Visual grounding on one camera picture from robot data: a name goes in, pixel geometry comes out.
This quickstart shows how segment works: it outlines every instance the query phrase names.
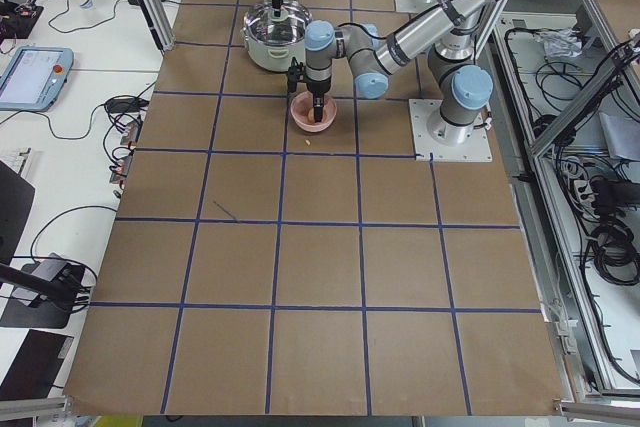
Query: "cable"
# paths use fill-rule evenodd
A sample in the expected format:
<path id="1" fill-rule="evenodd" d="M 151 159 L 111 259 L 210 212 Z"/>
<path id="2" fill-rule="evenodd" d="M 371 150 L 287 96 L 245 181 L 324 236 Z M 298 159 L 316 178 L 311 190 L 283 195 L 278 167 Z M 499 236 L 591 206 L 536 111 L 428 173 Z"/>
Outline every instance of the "cable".
<path id="1" fill-rule="evenodd" d="M 42 227 L 38 233 L 35 235 L 35 237 L 33 238 L 33 240 L 31 241 L 31 245 L 29 246 L 29 257 L 31 257 L 31 259 L 36 262 L 36 255 L 34 253 L 35 250 L 35 245 L 36 242 L 38 242 L 38 239 L 40 238 L 40 236 L 44 233 L 45 230 L 47 230 L 47 228 L 49 228 L 49 226 L 51 224 L 53 224 L 56 220 L 58 220 L 60 217 L 63 217 L 67 214 L 70 214 L 72 212 L 77 212 L 79 210 L 86 210 L 86 209 L 103 209 L 103 210 L 109 210 L 111 212 L 117 212 L 116 209 L 114 209 L 113 207 L 108 207 L 106 205 L 83 205 L 80 207 L 73 207 L 71 209 L 67 209 L 63 212 L 60 212 L 59 214 L 57 214 L 55 217 L 53 217 L 49 222 L 47 222 L 44 227 Z"/>
<path id="2" fill-rule="evenodd" d="M 515 32 L 526 32 L 529 33 L 531 35 L 533 35 L 534 33 L 538 32 L 538 30 L 532 30 L 532 29 L 523 29 L 520 27 L 514 27 L 512 29 L 509 29 L 505 32 L 504 34 L 504 43 L 505 46 L 507 47 L 507 54 L 509 55 L 509 61 L 511 62 L 511 66 L 513 68 L 513 72 L 515 74 L 516 77 L 516 82 L 518 83 L 518 87 L 520 88 L 520 93 L 522 94 L 522 98 L 524 99 L 525 105 L 527 107 L 527 116 L 529 117 L 529 124 L 533 127 L 535 124 L 535 120 L 533 118 L 533 113 L 535 112 L 538 116 L 538 118 L 542 118 L 543 114 L 540 111 L 540 109 L 538 109 L 533 102 L 531 102 L 531 99 L 529 98 L 529 95 L 527 94 L 527 89 L 524 86 L 524 82 L 522 81 L 522 78 L 520 78 L 520 75 L 518 73 L 518 60 L 516 59 L 515 53 L 513 52 L 513 49 L 511 48 L 511 44 L 510 44 L 510 37 L 511 34 L 515 33 Z"/>
<path id="3" fill-rule="evenodd" d="M 119 4 L 120 2 L 122 2 L 123 0 L 116 0 L 116 1 L 115 1 L 115 3 L 113 4 L 113 12 L 112 12 L 112 14 L 111 14 L 111 17 L 107 17 L 106 19 L 101 20 L 100 22 L 98 22 L 98 23 L 96 23 L 96 24 L 93 24 L 93 25 L 87 25 L 87 26 L 83 26 L 83 27 L 76 27 L 76 28 L 73 28 L 73 29 L 70 29 L 70 30 L 62 30 L 62 29 L 59 29 L 58 27 L 56 27 L 56 26 L 54 26 L 54 25 L 53 25 L 53 22 L 54 22 L 55 20 L 59 19 L 60 17 L 62 17 L 63 15 L 65 15 L 66 13 L 68 13 L 68 12 L 69 12 L 69 0 L 64 0 L 64 1 L 65 1 L 65 4 L 66 4 L 65 9 L 64 9 L 62 12 L 60 12 L 60 13 L 58 13 L 58 14 L 54 15 L 54 16 L 49 20 L 49 22 L 47 22 L 47 24 L 49 24 L 49 27 L 51 27 L 53 30 L 55 30 L 56 32 L 59 32 L 59 33 L 61 33 L 61 34 L 71 34 L 71 33 L 73 33 L 73 32 L 78 32 L 79 30 L 89 30 L 89 29 L 94 29 L 94 28 L 98 27 L 99 25 L 106 24 L 107 22 L 112 21 L 113 19 L 115 19 L 115 18 L 116 18 L 116 9 L 117 9 L 117 7 L 118 7 L 118 4 Z"/>
<path id="4" fill-rule="evenodd" d="M 371 32 L 369 32 L 367 30 L 367 28 L 362 25 L 362 24 L 358 24 L 356 22 L 344 22 L 342 24 L 339 24 L 338 27 L 345 27 L 347 25 L 350 25 L 352 27 L 358 27 L 360 30 L 362 30 L 365 34 L 367 34 L 369 36 L 369 38 L 374 39 L 374 40 L 387 40 L 386 37 L 378 37 L 376 35 L 373 35 Z"/>
<path id="5" fill-rule="evenodd" d="M 65 309 L 64 307 L 61 307 L 60 305 L 58 305 L 58 301 L 55 301 L 55 300 L 52 300 L 52 299 L 48 299 L 48 298 L 44 298 L 43 299 L 41 297 L 40 298 L 36 297 L 35 299 L 23 299 L 23 298 L 20 298 L 20 297 L 14 297 L 12 295 L 0 295 L 0 299 L 16 300 L 16 301 L 19 301 L 19 302 L 28 302 L 28 303 L 34 302 L 36 300 L 38 302 L 40 302 L 40 303 L 48 302 L 51 305 L 53 305 L 56 309 L 62 310 L 63 312 L 68 313 L 68 314 L 77 314 L 78 312 L 80 312 L 80 311 L 86 309 L 87 307 L 89 307 L 89 302 L 85 302 L 85 301 L 76 302 L 76 301 L 74 301 L 72 303 L 72 308 L 71 309 Z M 79 309 L 74 309 L 73 307 L 76 307 L 76 306 L 81 306 L 81 307 Z"/>
<path id="6" fill-rule="evenodd" d="M 563 151 L 565 148 L 566 146 L 562 146 L 562 145 L 556 146 L 555 164 L 556 164 L 557 175 L 559 173 L 559 168 L 561 165 L 559 160 L 562 158 Z M 616 175 L 616 177 L 618 176 L 615 166 L 613 166 L 607 159 L 601 156 L 596 156 L 596 155 L 585 155 L 585 157 L 592 158 L 598 162 L 601 162 L 605 166 L 610 166 L 614 175 Z M 566 195 L 567 194 L 566 184 L 562 182 L 560 178 L 559 178 L 559 185 L 563 194 Z M 595 300 L 595 296 L 591 290 L 591 286 L 589 284 L 587 274 L 586 274 L 586 269 L 588 268 L 587 262 L 591 258 L 591 260 L 594 262 L 594 267 L 596 268 L 596 271 L 598 272 L 598 274 L 601 277 L 603 277 L 604 275 L 603 277 L 604 280 L 611 283 L 616 283 L 621 279 L 618 279 L 617 277 L 611 274 L 611 272 L 608 269 L 608 265 L 609 265 L 608 262 L 610 262 L 612 265 L 613 264 L 619 265 L 625 260 L 630 260 L 629 263 L 633 263 L 635 267 L 635 275 L 632 279 L 623 280 L 623 282 L 626 283 L 624 285 L 635 285 L 633 284 L 633 282 L 637 283 L 638 280 L 640 280 L 640 274 L 639 274 L 640 264 L 638 262 L 638 258 L 639 258 L 638 253 L 635 251 L 635 248 L 631 244 L 631 239 L 628 238 L 628 234 L 626 234 L 626 231 L 628 231 L 628 228 L 621 221 L 619 221 L 619 219 L 615 217 L 600 219 L 601 224 L 599 225 L 599 227 L 596 227 L 591 232 L 589 232 L 589 231 L 586 231 L 585 229 L 585 226 L 583 223 L 584 219 L 581 217 L 581 215 L 576 213 L 576 210 L 574 209 L 574 206 L 571 203 L 570 203 L 570 207 L 574 214 L 574 220 L 576 222 L 576 225 L 578 226 L 578 230 L 582 230 L 585 233 L 585 236 L 588 239 L 590 239 L 585 248 L 583 243 L 583 236 L 579 235 L 579 242 L 580 242 L 579 270 L 581 273 L 583 285 L 589 297 L 589 305 L 597 321 L 598 336 L 600 337 L 602 346 L 605 351 L 605 355 L 607 356 L 607 359 L 610 365 L 618 374 L 620 374 L 623 378 L 625 378 L 629 382 L 632 382 L 636 385 L 640 385 L 640 379 L 638 379 L 637 377 L 634 377 L 633 375 L 625 371 L 624 368 L 620 365 L 620 363 L 616 359 L 616 357 L 613 355 L 613 352 L 605 331 L 603 314 L 599 305 Z M 600 237 L 601 235 L 604 235 L 605 237 L 600 238 L 600 240 L 598 241 L 598 237 Z"/>
<path id="7" fill-rule="evenodd" d="M 93 127 L 93 116 L 95 115 L 95 113 L 98 111 L 99 108 L 101 108 L 103 106 L 103 104 L 100 105 L 96 105 L 93 110 L 91 111 L 91 115 L 89 116 L 89 125 L 87 126 L 87 130 L 84 134 L 79 135 L 77 137 L 65 137 L 59 134 L 56 134 L 56 132 L 53 130 L 53 125 L 51 123 L 51 118 L 46 115 L 43 114 L 42 112 L 34 112 L 32 110 L 18 110 L 16 112 L 14 112 L 13 114 L 11 114 L 9 117 L 7 117 L 6 119 L 4 119 L 2 122 L 0 122 L 0 125 L 4 124 L 5 122 L 11 120 L 13 117 L 15 117 L 18 114 L 33 114 L 33 115 L 38 115 L 40 117 L 44 117 L 45 119 L 47 119 L 47 125 L 49 127 L 49 132 L 51 132 L 51 135 L 53 136 L 54 139 L 58 139 L 58 140 L 82 140 L 82 139 L 86 139 L 89 134 L 91 133 L 91 128 Z"/>
<path id="8" fill-rule="evenodd" d="M 0 44 L 2 44 L 2 42 L 4 42 L 5 40 L 7 40 L 7 39 L 6 38 L 2 39 L 0 37 Z M 13 34 L 13 37 L 11 37 L 11 40 L 13 40 L 13 43 L 11 44 L 11 47 L 9 47 L 9 50 L 0 49 L 0 54 L 9 55 L 11 52 L 13 52 L 13 49 L 15 49 L 16 46 L 18 45 L 18 36 L 16 34 Z"/>
<path id="9" fill-rule="evenodd" d="M 36 255 L 36 256 L 31 256 L 31 260 L 33 261 L 38 261 L 38 260 L 64 260 L 65 262 L 69 263 L 69 264 L 73 264 L 76 266 L 80 266 L 83 267 L 84 269 L 86 269 L 87 271 L 89 271 L 89 273 L 93 276 L 93 279 L 97 282 L 98 281 L 98 274 L 96 273 L 95 270 L 93 270 L 91 267 L 89 267 L 87 264 L 85 264 L 84 262 L 78 262 L 77 260 L 73 260 L 73 259 L 69 259 L 67 257 L 60 257 L 60 256 L 56 256 L 56 257 L 48 257 L 48 256 L 41 256 L 41 255 Z"/>
<path id="10" fill-rule="evenodd" d="M 142 92 L 140 92 L 138 95 L 136 95 L 136 97 L 137 97 L 137 98 L 142 97 L 142 95 L 143 95 L 143 94 L 146 94 L 146 93 L 147 93 L 147 91 L 148 91 L 151 87 L 153 87 L 154 85 L 156 85 L 155 81 L 154 81 L 154 82 L 151 82 L 148 86 L 146 86 L 146 87 L 144 88 L 144 90 L 143 90 Z"/>
<path id="11" fill-rule="evenodd" d="M 561 65 L 562 66 L 562 71 L 556 70 L 556 68 L 555 68 L 556 65 Z M 562 109 L 558 108 L 550 99 L 560 100 L 560 101 L 564 101 L 564 102 L 570 102 L 570 101 L 572 101 L 574 99 L 575 96 L 573 96 L 573 97 L 560 97 L 560 96 L 555 95 L 555 94 L 549 92 L 548 90 L 546 90 L 545 87 L 544 87 L 544 84 L 549 78 L 559 77 L 562 80 L 564 80 L 565 82 L 568 82 L 569 84 L 577 87 L 578 90 L 581 90 L 584 87 L 584 85 L 582 84 L 582 82 L 580 82 L 580 79 L 578 79 L 578 77 L 576 75 L 567 72 L 567 67 L 568 66 L 569 67 L 573 67 L 576 70 L 580 70 L 580 67 L 578 67 L 575 64 L 572 64 L 570 62 L 564 62 L 564 61 L 556 60 L 556 61 L 553 61 L 553 62 L 545 62 L 544 64 L 542 64 L 538 68 L 538 70 L 536 71 L 536 74 L 535 74 L 536 85 L 540 89 L 540 92 L 542 93 L 542 97 L 547 102 L 547 104 L 549 104 L 549 106 L 552 109 L 554 109 L 555 111 L 557 111 L 557 112 L 562 112 Z M 545 68 L 547 68 L 547 67 L 551 69 L 551 72 L 543 72 L 543 70 Z"/>

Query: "black cable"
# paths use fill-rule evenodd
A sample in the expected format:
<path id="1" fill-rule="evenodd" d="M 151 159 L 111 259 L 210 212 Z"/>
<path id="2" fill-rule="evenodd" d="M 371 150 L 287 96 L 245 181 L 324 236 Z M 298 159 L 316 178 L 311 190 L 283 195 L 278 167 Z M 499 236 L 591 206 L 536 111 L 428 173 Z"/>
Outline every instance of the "black cable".
<path id="1" fill-rule="evenodd" d="M 360 54 L 361 52 L 375 52 L 375 50 L 369 48 L 369 47 L 362 47 L 361 49 L 356 50 L 353 54 L 351 54 L 349 56 L 349 58 L 347 59 L 348 62 L 351 62 L 351 59 L 353 59 L 356 55 Z"/>
<path id="2" fill-rule="evenodd" d="M 54 25 L 53 25 L 53 22 L 54 22 L 55 20 L 59 19 L 60 17 L 62 17 L 63 15 L 65 15 L 66 13 L 68 13 L 68 12 L 69 12 L 69 0 L 64 0 L 64 1 L 65 1 L 65 4 L 66 4 L 66 5 L 65 5 L 65 9 L 64 9 L 62 12 L 60 12 L 60 13 L 58 13 L 58 14 L 54 15 L 54 16 L 49 20 L 49 22 L 47 22 L 47 24 L 49 24 L 49 27 L 51 27 L 53 30 L 55 30 L 56 32 L 59 32 L 59 33 L 61 33 L 61 34 L 71 34 L 71 33 L 73 33 L 73 32 L 78 32 L 79 30 L 89 30 L 89 29 L 94 29 L 94 28 L 98 27 L 99 25 L 106 24 L 107 22 L 112 21 L 113 19 L 115 19 L 115 18 L 116 18 L 116 9 L 117 9 L 117 7 L 118 7 L 118 4 L 119 4 L 120 2 L 122 2 L 123 0 L 116 0 L 116 1 L 115 1 L 115 3 L 113 4 L 113 12 L 112 12 L 112 14 L 111 14 L 111 17 L 107 17 L 106 19 L 101 20 L 100 22 L 98 22 L 98 23 L 96 23 L 96 24 L 93 24 L 93 25 L 86 25 L 86 26 L 83 26 L 83 27 L 75 27 L 75 28 L 70 29 L 70 30 L 62 30 L 62 29 L 59 29 L 58 27 L 56 27 L 56 26 L 54 26 Z"/>
<path id="3" fill-rule="evenodd" d="M 562 66 L 562 71 L 556 70 L 556 68 L 555 68 L 556 65 L 561 65 Z M 562 109 L 558 108 L 551 101 L 551 99 L 564 101 L 564 102 L 570 102 L 570 101 L 572 101 L 574 99 L 575 96 L 574 97 L 561 97 L 561 96 L 556 95 L 556 94 L 554 94 L 552 92 L 549 92 L 544 87 L 545 82 L 549 78 L 559 77 L 560 79 L 564 80 L 565 82 L 568 82 L 569 84 L 573 85 L 574 87 L 577 87 L 579 90 L 581 90 L 584 87 L 584 85 L 582 84 L 582 82 L 580 82 L 580 79 L 578 79 L 578 77 L 576 75 L 571 74 L 570 72 L 567 72 L 567 67 L 573 67 L 575 69 L 579 69 L 579 67 L 577 65 L 572 64 L 570 62 L 553 61 L 553 62 L 545 62 L 544 64 L 542 64 L 538 68 L 538 70 L 536 70 L 536 73 L 535 73 L 536 85 L 540 89 L 540 92 L 542 93 L 542 97 L 547 102 L 547 104 L 549 104 L 549 106 L 552 109 L 554 109 L 555 111 L 557 111 L 557 112 L 562 112 Z M 543 70 L 545 68 L 550 68 L 551 72 L 543 72 Z"/>
<path id="4" fill-rule="evenodd" d="M 538 30 L 532 30 L 532 29 L 523 29 L 521 27 L 514 27 L 512 29 L 509 29 L 505 32 L 504 34 L 504 43 L 505 46 L 507 48 L 507 54 L 509 56 L 509 61 L 511 62 L 511 67 L 513 68 L 513 73 L 516 77 L 516 82 L 518 84 L 518 87 L 520 88 L 520 93 L 522 94 L 522 98 L 524 99 L 525 105 L 527 107 L 527 116 L 529 117 L 529 124 L 533 127 L 535 120 L 533 118 L 533 113 L 535 112 L 537 114 L 538 117 L 542 117 L 542 112 L 540 111 L 540 109 L 538 109 L 533 102 L 531 102 L 531 99 L 529 98 L 529 94 L 527 94 L 527 88 L 524 86 L 524 82 L 522 81 L 522 78 L 520 77 L 520 74 L 518 73 L 518 60 L 516 59 L 515 53 L 513 52 L 513 49 L 511 48 L 511 43 L 510 43 L 510 39 L 511 39 L 511 34 L 515 33 L 515 32 L 527 32 L 531 35 L 535 34 L 536 32 L 539 32 Z"/>
<path id="5" fill-rule="evenodd" d="M 69 259 L 67 257 L 60 257 L 60 256 L 49 257 L 49 256 L 35 255 L 35 256 L 30 256 L 30 257 L 31 257 L 31 260 L 33 260 L 34 262 L 37 262 L 39 260 L 63 260 L 65 262 L 69 263 L 69 264 L 73 264 L 75 266 L 83 267 L 84 269 L 89 271 L 89 273 L 93 276 L 93 279 L 96 282 L 98 281 L 98 274 L 96 273 L 96 271 L 93 270 L 91 267 L 89 267 L 84 262 L 79 262 L 77 260 Z"/>
<path id="6" fill-rule="evenodd" d="M 38 115 L 40 117 L 44 117 L 45 119 L 47 119 L 47 125 L 49 127 L 49 132 L 51 132 L 51 135 L 53 136 L 54 139 L 58 139 L 58 140 L 82 140 L 82 139 L 86 139 L 89 136 L 89 134 L 91 133 L 91 129 L 93 127 L 93 120 L 94 120 L 93 116 L 98 111 L 98 109 L 100 107 L 102 107 L 102 106 L 103 106 L 103 104 L 100 104 L 100 105 L 96 105 L 93 108 L 93 110 L 91 111 L 91 115 L 89 116 L 89 125 L 87 126 L 87 131 L 84 134 L 79 135 L 77 137 L 65 137 L 65 136 L 56 134 L 56 132 L 53 130 L 53 124 L 51 122 L 51 118 L 47 114 L 43 114 L 42 112 L 34 112 L 32 110 L 18 110 L 17 112 L 14 112 L 9 117 L 7 117 L 2 122 L 0 122 L 0 125 L 2 125 L 5 122 L 9 121 L 10 119 L 12 119 L 13 117 L 15 117 L 18 114 L 33 114 L 33 115 Z"/>
<path id="7" fill-rule="evenodd" d="M 622 76 L 624 77 L 624 80 L 627 81 L 627 85 L 631 85 L 631 81 L 629 80 L 629 76 L 627 75 L 627 73 L 623 70 L 622 71 Z M 640 97 L 638 97 L 638 94 L 636 93 L 636 91 L 632 88 L 629 88 L 629 90 L 631 91 L 631 94 L 633 95 L 633 98 L 636 99 L 636 104 L 638 104 L 638 106 L 640 106 Z"/>
<path id="8" fill-rule="evenodd" d="M 68 314 L 76 314 L 76 313 L 80 312 L 81 310 L 86 309 L 89 306 L 88 302 L 84 302 L 84 301 L 83 302 L 73 302 L 73 307 L 75 307 L 75 306 L 82 306 L 82 307 L 80 309 L 73 309 L 73 307 L 72 307 L 72 309 L 69 310 L 69 309 L 62 308 L 60 305 L 58 305 L 56 303 L 56 301 L 54 301 L 52 299 L 46 299 L 46 298 L 45 299 L 42 299 L 42 298 L 39 299 L 38 297 L 36 297 L 35 299 L 23 299 L 23 298 L 20 298 L 20 297 L 13 297 L 12 295 L 0 295 L 0 299 L 17 300 L 17 301 L 20 301 L 20 302 L 29 302 L 29 303 L 34 302 L 36 300 L 38 302 L 48 302 L 48 303 L 52 304 L 55 308 L 57 308 L 59 310 L 62 310 L 65 313 L 68 313 Z"/>
<path id="9" fill-rule="evenodd" d="M 386 37 L 378 37 L 376 35 L 373 35 L 371 32 L 369 32 L 367 30 L 367 28 L 362 25 L 362 24 L 358 24 L 357 22 L 344 22 L 342 24 L 339 24 L 338 27 L 345 27 L 347 25 L 350 25 L 352 27 L 358 27 L 360 30 L 362 30 L 365 34 L 367 34 L 369 36 L 369 38 L 374 39 L 374 40 L 387 40 Z"/>
<path id="10" fill-rule="evenodd" d="M 616 106 L 626 115 L 628 115 L 631 120 L 640 123 L 640 115 L 635 113 L 631 106 L 627 104 L 627 102 L 622 98 L 619 92 L 619 88 L 611 93 L 611 98 L 613 99 L 613 102 L 616 104 Z"/>
<path id="11" fill-rule="evenodd" d="M 589 284 L 589 280 L 587 279 L 587 259 L 584 255 L 582 255 L 581 259 L 580 259 L 580 273 L 581 273 L 581 277 L 582 277 L 582 283 L 584 284 L 584 287 L 587 291 L 587 295 L 589 297 L 589 305 L 591 306 L 591 311 L 594 315 L 594 317 L 597 319 L 596 322 L 596 327 L 598 329 L 598 335 L 600 337 L 600 340 L 602 342 L 602 346 L 604 347 L 604 351 L 605 351 L 605 355 L 607 356 L 607 359 L 609 360 L 609 363 L 611 364 L 611 366 L 613 367 L 613 369 L 620 374 L 623 378 L 625 378 L 626 380 L 628 380 L 629 382 L 636 384 L 636 385 L 640 385 L 640 379 L 638 379 L 637 377 L 634 377 L 633 375 L 629 374 L 629 372 L 627 372 L 626 370 L 624 370 L 624 368 L 620 365 L 620 363 L 618 362 L 618 360 L 616 359 L 615 355 L 613 355 L 613 351 L 611 350 L 611 345 L 609 344 L 609 339 L 607 337 L 607 334 L 605 332 L 605 325 L 604 325 L 604 319 L 602 314 L 598 314 L 599 308 L 600 306 L 598 305 L 598 303 L 595 300 L 595 295 L 593 294 L 592 290 L 591 290 L 591 285 Z"/>
<path id="12" fill-rule="evenodd" d="M 137 98 L 139 99 L 140 97 L 142 97 L 142 95 L 143 95 L 143 94 L 147 93 L 147 91 L 148 91 L 151 87 L 153 87 L 154 85 L 156 85 L 155 81 L 154 81 L 154 82 L 151 82 L 149 85 L 147 85 L 147 86 L 144 88 L 144 90 L 143 90 L 142 92 L 140 92 L 140 93 L 139 93 L 138 95 L 136 95 L 135 97 L 137 97 Z"/>
<path id="13" fill-rule="evenodd" d="M 33 240 L 31 241 L 31 245 L 29 246 L 29 257 L 31 257 L 31 259 L 36 262 L 36 256 L 34 253 L 35 250 L 35 245 L 36 242 L 38 242 L 38 239 L 40 238 L 40 236 L 44 233 L 45 230 L 47 230 L 47 228 L 49 228 L 49 226 L 51 224 L 53 224 L 56 220 L 58 220 L 60 217 L 63 217 L 67 214 L 70 214 L 72 212 L 77 212 L 79 210 L 86 210 L 86 209 L 103 209 L 103 210 L 110 210 L 111 212 L 117 212 L 116 209 L 114 209 L 113 207 L 108 207 L 106 205 L 82 205 L 80 207 L 73 207 L 71 209 L 67 209 L 63 212 L 60 212 L 59 214 L 57 214 L 55 217 L 53 217 L 49 222 L 47 222 L 44 227 L 42 227 L 38 233 L 35 235 L 35 237 L 33 238 Z"/>

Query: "blue joint cap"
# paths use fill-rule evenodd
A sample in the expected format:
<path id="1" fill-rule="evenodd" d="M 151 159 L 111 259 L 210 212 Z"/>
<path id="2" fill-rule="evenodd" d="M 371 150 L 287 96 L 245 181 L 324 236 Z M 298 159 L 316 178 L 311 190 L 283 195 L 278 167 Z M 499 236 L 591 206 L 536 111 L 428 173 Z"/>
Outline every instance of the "blue joint cap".
<path id="1" fill-rule="evenodd" d="M 377 99 L 389 88 L 389 79 L 378 72 L 360 74 L 355 83 L 356 89 L 365 99 Z"/>
<path id="2" fill-rule="evenodd" d="M 493 79 L 477 65 L 465 65 L 451 81 L 453 97 L 467 110 L 480 110 L 493 92 Z"/>
<path id="3" fill-rule="evenodd" d="M 329 47 L 336 38 L 336 32 L 331 23 L 326 20 L 314 20 L 307 26 L 304 34 L 304 46 L 307 50 L 317 52 Z"/>
<path id="4" fill-rule="evenodd" d="M 369 32 L 370 35 L 372 35 L 373 37 L 378 37 L 378 27 L 376 27 L 374 24 L 362 24 L 362 26 L 367 32 Z M 373 44 L 374 49 L 380 47 L 380 40 L 378 39 L 372 38 L 371 43 Z"/>

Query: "monitor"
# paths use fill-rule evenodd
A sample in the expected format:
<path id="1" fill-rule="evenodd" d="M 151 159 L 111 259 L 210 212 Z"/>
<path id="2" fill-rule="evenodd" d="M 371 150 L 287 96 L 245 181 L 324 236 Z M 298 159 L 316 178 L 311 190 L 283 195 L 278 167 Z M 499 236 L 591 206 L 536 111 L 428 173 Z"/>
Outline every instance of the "monitor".
<path id="1" fill-rule="evenodd" d="M 0 264 L 10 264 L 29 218 L 35 189 L 0 162 Z"/>

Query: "pot handle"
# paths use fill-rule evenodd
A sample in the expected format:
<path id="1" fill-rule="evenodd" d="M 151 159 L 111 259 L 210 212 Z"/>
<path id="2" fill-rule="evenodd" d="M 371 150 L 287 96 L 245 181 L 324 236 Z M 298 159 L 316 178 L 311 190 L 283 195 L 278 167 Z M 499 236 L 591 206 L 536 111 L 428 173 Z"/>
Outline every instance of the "pot handle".
<path id="1" fill-rule="evenodd" d="M 268 49 L 267 52 L 269 53 L 269 56 L 273 57 L 274 59 L 284 59 L 287 55 L 289 55 L 289 51 L 287 49 L 285 50 Z"/>

